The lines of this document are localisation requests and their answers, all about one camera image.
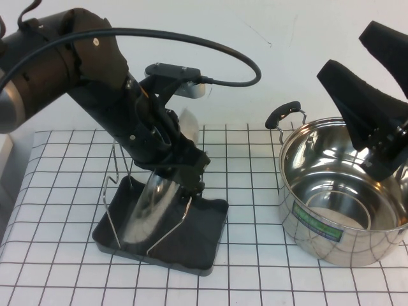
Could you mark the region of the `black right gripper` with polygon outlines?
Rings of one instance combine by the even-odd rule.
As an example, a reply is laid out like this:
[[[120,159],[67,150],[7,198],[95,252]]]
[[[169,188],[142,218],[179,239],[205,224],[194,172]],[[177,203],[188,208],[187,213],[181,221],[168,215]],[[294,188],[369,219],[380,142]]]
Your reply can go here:
[[[368,148],[364,171],[377,182],[392,176],[407,161],[407,103],[372,87],[331,59],[317,79],[346,123],[353,147]]]

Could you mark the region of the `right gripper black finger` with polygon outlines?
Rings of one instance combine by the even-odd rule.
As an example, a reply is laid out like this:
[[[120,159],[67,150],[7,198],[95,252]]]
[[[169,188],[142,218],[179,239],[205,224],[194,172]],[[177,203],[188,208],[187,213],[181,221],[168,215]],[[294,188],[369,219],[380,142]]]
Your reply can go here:
[[[388,70],[407,98],[407,35],[371,21],[359,40]]]

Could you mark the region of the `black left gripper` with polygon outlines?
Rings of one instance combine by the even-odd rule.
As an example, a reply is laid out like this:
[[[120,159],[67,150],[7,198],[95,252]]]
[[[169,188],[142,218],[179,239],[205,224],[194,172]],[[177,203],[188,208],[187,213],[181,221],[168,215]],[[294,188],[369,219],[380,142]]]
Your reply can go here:
[[[187,108],[180,115],[163,106],[135,106],[135,137],[126,147],[135,165],[180,184],[187,193],[201,193],[201,176],[210,164],[197,147],[198,120]]]

